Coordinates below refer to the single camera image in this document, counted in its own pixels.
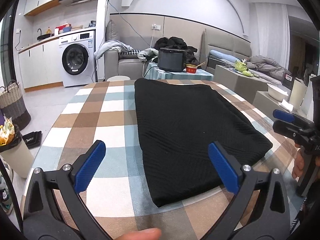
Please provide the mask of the person's right hand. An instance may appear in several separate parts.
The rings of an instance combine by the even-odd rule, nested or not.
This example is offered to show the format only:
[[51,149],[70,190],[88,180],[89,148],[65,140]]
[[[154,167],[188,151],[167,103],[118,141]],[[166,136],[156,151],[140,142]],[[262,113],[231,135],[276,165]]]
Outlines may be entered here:
[[[295,157],[295,161],[294,161],[294,167],[292,169],[292,178],[293,179],[297,179],[298,177],[300,178],[302,175],[303,175],[303,169],[304,169],[304,159],[301,155],[301,146],[297,143],[295,143],[295,147],[298,148],[298,151],[297,151],[297,155]],[[316,160],[315,160],[315,164],[317,167],[320,166],[320,158],[319,156],[316,157]],[[316,180],[319,180],[319,171],[317,173],[317,177],[316,177]]]

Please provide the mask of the person's left thumb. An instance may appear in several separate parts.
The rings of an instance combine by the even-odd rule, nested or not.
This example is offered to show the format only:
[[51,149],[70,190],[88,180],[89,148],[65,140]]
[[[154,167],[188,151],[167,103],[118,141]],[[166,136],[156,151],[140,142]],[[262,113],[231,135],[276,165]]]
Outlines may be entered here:
[[159,240],[162,231],[159,228],[149,228],[141,231],[128,232],[116,240]]

